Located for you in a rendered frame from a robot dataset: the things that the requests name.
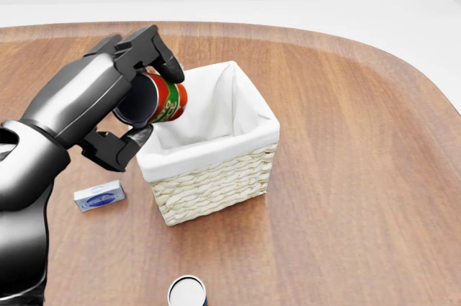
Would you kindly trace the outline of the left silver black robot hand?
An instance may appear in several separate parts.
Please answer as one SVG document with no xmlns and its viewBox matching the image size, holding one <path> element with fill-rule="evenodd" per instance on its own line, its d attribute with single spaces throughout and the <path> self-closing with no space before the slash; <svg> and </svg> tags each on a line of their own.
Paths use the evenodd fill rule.
<svg viewBox="0 0 461 306">
<path fill-rule="evenodd" d="M 127 37 L 105 37 L 82 58 L 62 67 L 20 120 L 46 132 L 65 149 L 79 145 L 83 155 L 102 168 L 123 172 L 153 131 L 148 124 L 153 105 L 140 107 L 144 116 L 132 122 L 121 138 L 97 131 L 97 125 L 116 112 L 127 95 L 143 93 L 136 78 L 149 66 L 173 84 L 184 81 L 182 67 L 156 25 Z"/>
</svg>

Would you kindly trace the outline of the red green tomato sauce tin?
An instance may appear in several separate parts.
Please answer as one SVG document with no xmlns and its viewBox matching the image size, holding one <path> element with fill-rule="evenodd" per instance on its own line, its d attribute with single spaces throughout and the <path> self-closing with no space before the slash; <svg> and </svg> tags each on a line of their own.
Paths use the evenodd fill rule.
<svg viewBox="0 0 461 306">
<path fill-rule="evenodd" d="M 113 110 L 116 118 L 140 129 L 148 124 L 170 122 L 178 119 L 186 108 L 187 90 L 158 74 L 138 73 L 132 88 Z"/>
</svg>

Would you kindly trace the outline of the white lined wicker basket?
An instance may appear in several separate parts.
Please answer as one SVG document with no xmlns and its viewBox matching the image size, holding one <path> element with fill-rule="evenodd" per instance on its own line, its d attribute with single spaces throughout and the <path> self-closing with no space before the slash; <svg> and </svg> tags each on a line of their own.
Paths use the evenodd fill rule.
<svg viewBox="0 0 461 306">
<path fill-rule="evenodd" d="M 264 194 L 280 123 L 234 61 L 186 71 L 188 102 L 137 154 L 164 222 L 177 225 Z"/>
</svg>

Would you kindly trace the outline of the small white blue printed box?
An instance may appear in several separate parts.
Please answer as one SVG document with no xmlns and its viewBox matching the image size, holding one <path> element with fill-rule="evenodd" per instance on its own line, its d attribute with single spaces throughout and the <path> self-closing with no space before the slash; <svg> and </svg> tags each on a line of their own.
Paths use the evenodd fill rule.
<svg viewBox="0 0 461 306">
<path fill-rule="evenodd" d="M 73 193 L 73 200 L 82 212 L 119 202 L 125 198 L 126 195 L 119 180 Z"/>
</svg>

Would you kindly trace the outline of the white lidded blue tin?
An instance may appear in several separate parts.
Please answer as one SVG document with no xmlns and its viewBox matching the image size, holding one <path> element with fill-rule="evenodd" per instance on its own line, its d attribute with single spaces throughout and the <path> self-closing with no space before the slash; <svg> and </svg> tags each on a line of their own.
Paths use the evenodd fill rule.
<svg viewBox="0 0 461 306">
<path fill-rule="evenodd" d="M 167 292 L 168 306 L 207 306 L 207 291 L 196 276 L 184 275 L 175 279 Z"/>
</svg>

